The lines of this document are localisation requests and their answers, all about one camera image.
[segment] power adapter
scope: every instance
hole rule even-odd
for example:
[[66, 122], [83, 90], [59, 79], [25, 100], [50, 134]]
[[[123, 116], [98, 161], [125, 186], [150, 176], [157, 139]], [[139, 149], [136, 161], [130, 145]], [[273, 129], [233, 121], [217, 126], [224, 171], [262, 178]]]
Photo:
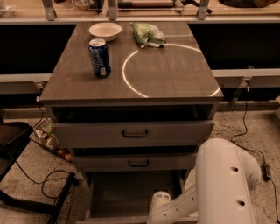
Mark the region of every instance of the power adapter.
[[262, 175], [265, 181], [269, 181], [272, 178], [269, 164], [262, 164]]

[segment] black chair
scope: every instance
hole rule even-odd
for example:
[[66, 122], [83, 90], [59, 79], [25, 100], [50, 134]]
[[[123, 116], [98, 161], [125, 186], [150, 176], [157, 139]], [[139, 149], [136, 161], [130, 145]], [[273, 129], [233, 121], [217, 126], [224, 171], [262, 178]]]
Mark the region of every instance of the black chair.
[[[9, 169], [23, 152], [26, 145], [30, 142], [29, 135], [33, 132], [32, 126], [26, 122], [0, 122], [0, 182], [8, 173]], [[67, 181], [54, 205], [15, 199], [0, 190], [0, 201], [7, 206], [17, 207], [33, 212], [50, 214], [48, 224], [56, 223], [60, 209], [70, 190], [71, 185], [78, 185], [78, 179], [70, 172]]]

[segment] concrete floor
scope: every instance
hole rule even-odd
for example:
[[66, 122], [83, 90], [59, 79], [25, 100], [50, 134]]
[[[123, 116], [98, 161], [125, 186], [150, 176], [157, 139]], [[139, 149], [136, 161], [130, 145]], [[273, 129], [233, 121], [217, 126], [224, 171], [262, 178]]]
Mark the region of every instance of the concrete floor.
[[[248, 111], [245, 117], [248, 133], [234, 140], [249, 149], [260, 150], [265, 154], [266, 162], [270, 165], [272, 179], [276, 185], [276, 196], [280, 200], [280, 120], [275, 115], [275, 112], [275, 110]], [[213, 119], [215, 126], [211, 137], [230, 140], [231, 136], [242, 133], [245, 130], [242, 121], [243, 115], [244, 111], [217, 112]], [[21, 119], [20, 121], [34, 124], [37, 120]], [[263, 161], [261, 154], [256, 153], [253, 155], [261, 164]], [[17, 161], [37, 181], [44, 180], [46, 175], [54, 170], [77, 173], [71, 163], [42, 150], [34, 142], [29, 143]], [[65, 173], [57, 173], [54, 178], [65, 176]], [[187, 184], [193, 182], [194, 176], [195, 174], [192, 172]], [[78, 186], [73, 187], [67, 196], [57, 219], [58, 224], [74, 224], [76, 221], [83, 221], [85, 217], [89, 189], [80, 173], [77, 173], [76, 177], [80, 183]], [[63, 180], [49, 181], [45, 185], [45, 192], [48, 195], [57, 195], [63, 185]], [[0, 189], [13, 197], [53, 203], [53, 200], [47, 199], [41, 193], [40, 185], [33, 184], [16, 165], [10, 169], [10, 172], [0, 183]], [[276, 223], [276, 202], [272, 182], [262, 180], [259, 186], [250, 192], [250, 196], [256, 224]], [[0, 205], [1, 224], [43, 224], [47, 223], [47, 221], [48, 215], [46, 214], [20, 211]]]

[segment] drawer handle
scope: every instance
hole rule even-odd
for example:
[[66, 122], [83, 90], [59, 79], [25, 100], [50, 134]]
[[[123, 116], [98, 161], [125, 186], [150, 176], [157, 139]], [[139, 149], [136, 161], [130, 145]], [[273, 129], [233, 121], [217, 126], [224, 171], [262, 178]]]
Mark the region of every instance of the drawer handle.
[[128, 138], [144, 138], [148, 136], [148, 130], [146, 129], [144, 133], [128, 133], [123, 129], [122, 136]]
[[130, 160], [129, 160], [129, 166], [130, 167], [146, 167], [146, 166], [148, 166], [149, 165], [149, 160], [147, 159], [146, 161], [145, 161], [145, 163], [142, 163], [142, 164], [136, 164], [136, 162], [131, 162]]

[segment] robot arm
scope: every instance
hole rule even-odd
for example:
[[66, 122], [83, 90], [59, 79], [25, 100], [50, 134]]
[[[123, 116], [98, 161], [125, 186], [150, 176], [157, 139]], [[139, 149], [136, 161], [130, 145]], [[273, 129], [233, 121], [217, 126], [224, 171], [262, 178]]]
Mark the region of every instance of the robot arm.
[[148, 224], [172, 224], [199, 212], [199, 224], [255, 224], [249, 189], [261, 178], [256, 160], [235, 144], [219, 138], [204, 142], [196, 158], [196, 184], [176, 199], [156, 192]]

